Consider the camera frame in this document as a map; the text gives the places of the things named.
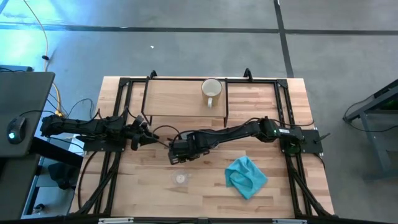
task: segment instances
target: mug handle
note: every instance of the mug handle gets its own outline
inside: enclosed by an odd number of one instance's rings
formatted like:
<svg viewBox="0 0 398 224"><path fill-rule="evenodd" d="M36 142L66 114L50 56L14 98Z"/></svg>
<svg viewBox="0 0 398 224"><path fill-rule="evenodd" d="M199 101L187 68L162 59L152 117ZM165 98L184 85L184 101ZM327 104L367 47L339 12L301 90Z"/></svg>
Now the mug handle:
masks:
<svg viewBox="0 0 398 224"><path fill-rule="evenodd" d="M212 97L209 97L209 99L207 100L207 107L208 107L208 108L211 108L212 102L213 102Z"/></svg>

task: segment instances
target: wooden board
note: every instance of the wooden board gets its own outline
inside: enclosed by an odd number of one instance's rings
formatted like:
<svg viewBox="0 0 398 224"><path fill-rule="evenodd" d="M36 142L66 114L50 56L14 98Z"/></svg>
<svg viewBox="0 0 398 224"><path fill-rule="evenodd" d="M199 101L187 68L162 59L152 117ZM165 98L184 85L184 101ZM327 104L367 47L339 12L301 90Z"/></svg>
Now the wooden board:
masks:
<svg viewBox="0 0 398 224"><path fill-rule="evenodd" d="M145 115L152 116L226 116L225 82L216 105L207 107L203 102L202 81L149 80Z"/></svg>
<svg viewBox="0 0 398 224"><path fill-rule="evenodd" d="M112 115L119 77L104 77L98 108L103 116ZM303 79L288 79L290 98L297 124L312 122L310 106ZM252 117L269 116L277 119L274 89L269 84L229 84L228 126L235 126ZM130 111L140 114L144 84L132 88ZM170 124L180 131L187 129L223 128L222 118L154 117L152 129ZM160 139L176 135L173 129L156 132ZM167 149L161 144L141 147L138 151L123 152L112 216L129 217L221 217L221 218L291 218L294 216L286 163L279 142L263 143L255 138L244 138L219 145L209 155L170 165ZM269 180L250 200L245 200L233 187L226 187L224 170L241 156L250 159L268 176ZM84 203L93 193L100 179L104 153L99 152L84 174L81 194ZM303 164L309 189L324 208L333 213L325 171L320 160L303 154ZM172 180L176 172L186 172L188 183L177 185ZM300 208L304 212L302 193L298 188ZM108 189L103 197L106 204ZM71 212L77 210L77 197Z"/></svg>

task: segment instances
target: crumpled towel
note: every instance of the crumpled towel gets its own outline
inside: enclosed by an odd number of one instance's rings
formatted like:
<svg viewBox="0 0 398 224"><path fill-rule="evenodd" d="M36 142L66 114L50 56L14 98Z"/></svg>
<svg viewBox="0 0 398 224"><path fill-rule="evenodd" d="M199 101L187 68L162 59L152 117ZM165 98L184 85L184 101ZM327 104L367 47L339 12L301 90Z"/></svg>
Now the crumpled towel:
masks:
<svg viewBox="0 0 398 224"><path fill-rule="evenodd" d="M251 198L267 181L268 178L248 156L236 159L225 170L227 187L236 189L247 200Z"/></svg>

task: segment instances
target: yellow cable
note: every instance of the yellow cable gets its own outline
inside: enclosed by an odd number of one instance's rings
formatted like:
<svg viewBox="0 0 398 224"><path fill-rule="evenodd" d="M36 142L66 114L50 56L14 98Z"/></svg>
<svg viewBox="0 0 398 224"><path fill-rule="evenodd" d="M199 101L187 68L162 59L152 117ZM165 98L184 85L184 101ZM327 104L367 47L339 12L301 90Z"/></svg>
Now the yellow cable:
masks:
<svg viewBox="0 0 398 224"><path fill-rule="evenodd" d="M45 56L48 57L48 54L49 54L49 40L47 39L47 34L45 33L44 27L43 27L42 23L40 22L39 18L37 18L35 12L32 10L32 8L26 2L26 0L24 0L24 2L26 4L26 6L29 8L29 10L32 12L33 16L36 18L37 22L42 27L43 34L44 34L44 37L45 37ZM47 60L46 59L43 59L43 60L44 60L44 69L43 70L46 72L47 71ZM58 102L57 102L57 110L55 111L55 114L58 115L58 116L63 116L63 114L61 112L61 105L60 105L60 102L61 102L60 92L58 91L58 88L57 88L57 86L56 86L56 84L54 82L52 83L52 86L54 86L55 92L57 92L57 100L58 100Z"/></svg>

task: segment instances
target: white mug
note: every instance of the white mug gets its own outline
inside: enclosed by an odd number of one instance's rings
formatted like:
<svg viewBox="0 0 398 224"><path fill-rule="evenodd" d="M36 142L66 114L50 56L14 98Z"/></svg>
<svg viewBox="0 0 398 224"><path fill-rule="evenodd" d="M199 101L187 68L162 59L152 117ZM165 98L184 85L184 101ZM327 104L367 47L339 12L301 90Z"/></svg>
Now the white mug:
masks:
<svg viewBox="0 0 398 224"><path fill-rule="evenodd" d="M201 92L203 101L207 104L207 107L211 108L213 105L217 104L222 90L223 85L215 78L208 78L203 81L201 84Z"/></svg>

